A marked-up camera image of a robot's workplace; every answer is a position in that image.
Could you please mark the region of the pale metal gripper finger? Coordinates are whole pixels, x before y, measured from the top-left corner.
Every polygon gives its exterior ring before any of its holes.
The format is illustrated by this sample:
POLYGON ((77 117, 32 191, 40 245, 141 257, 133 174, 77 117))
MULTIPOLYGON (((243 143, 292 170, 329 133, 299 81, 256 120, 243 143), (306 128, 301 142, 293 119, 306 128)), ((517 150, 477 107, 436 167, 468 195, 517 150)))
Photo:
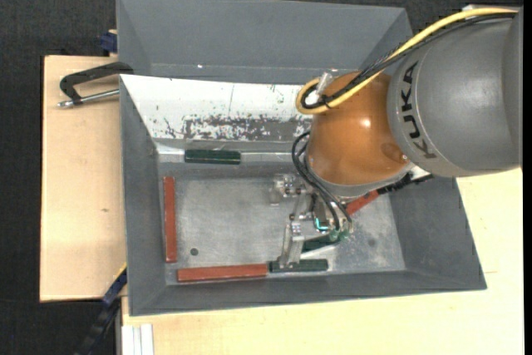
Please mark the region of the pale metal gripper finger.
POLYGON ((301 224, 298 221, 291 221, 287 224, 284 230, 281 254, 278 258, 280 268, 287 268, 299 263, 304 242, 305 237, 301 224))
POLYGON ((284 200, 306 193, 306 185, 300 177, 293 174, 276 174, 268 189, 268 199, 271 205, 279 205, 284 200))

